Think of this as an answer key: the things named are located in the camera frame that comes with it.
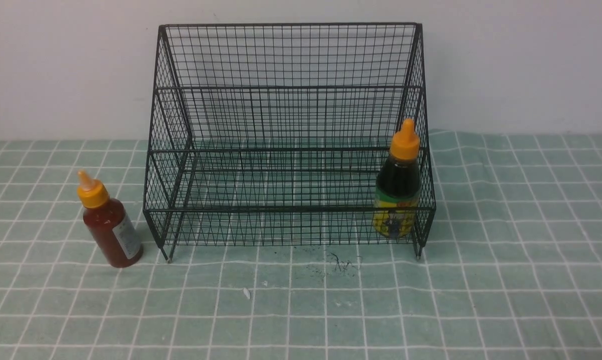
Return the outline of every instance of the red sauce bottle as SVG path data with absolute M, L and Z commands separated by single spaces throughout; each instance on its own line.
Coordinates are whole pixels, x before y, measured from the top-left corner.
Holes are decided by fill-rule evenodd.
M 85 207 L 83 222 L 99 244 L 107 262 L 115 268 L 127 268 L 141 258 L 143 245 L 123 204 L 110 198 L 100 180 L 79 171 L 77 193 Z

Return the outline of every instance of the bottle label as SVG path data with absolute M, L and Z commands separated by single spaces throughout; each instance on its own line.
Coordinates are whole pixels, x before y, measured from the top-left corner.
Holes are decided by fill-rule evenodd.
M 123 221 L 115 226 L 112 231 L 128 260 L 138 254 L 141 250 L 141 240 L 136 235 L 134 224 L 130 221 L 129 216 L 125 215 Z
M 409 198 L 395 198 L 376 189 L 374 206 L 377 208 L 416 207 L 419 205 L 419 194 L 420 191 Z M 377 210 L 372 216 L 372 225 L 382 235 L 390 239 L 398 239 L 411 231 L 415 216 L 414 210 Z

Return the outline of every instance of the wire mesh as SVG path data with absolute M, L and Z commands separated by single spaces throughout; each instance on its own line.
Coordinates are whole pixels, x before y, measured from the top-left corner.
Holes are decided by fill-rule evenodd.
M 165 244 L 387 243 L 371 225 L 392 135 L 415 119 L 435 211 L 416 23 L 162 25 L 144 213 Z

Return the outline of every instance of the white wall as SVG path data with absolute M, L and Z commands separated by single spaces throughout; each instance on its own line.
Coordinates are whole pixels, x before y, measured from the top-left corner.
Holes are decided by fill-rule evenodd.
M 602 132 L 602 0 L 0 0 L 0 139 L 147 136 L 163 23 L 417 21 L 431 128 Z

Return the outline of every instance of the tiled surface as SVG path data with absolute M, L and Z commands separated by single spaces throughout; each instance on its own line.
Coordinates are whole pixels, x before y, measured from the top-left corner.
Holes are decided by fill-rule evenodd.
M 602 134 L 430 139 L 418 262 L 409 246 L 183 246 L 171 265 L 140 212 L 145 142 L 0 141 L 0 360 L 602 359 Z M 107 266 L 78 168 L 124 200 L 139 264 Z

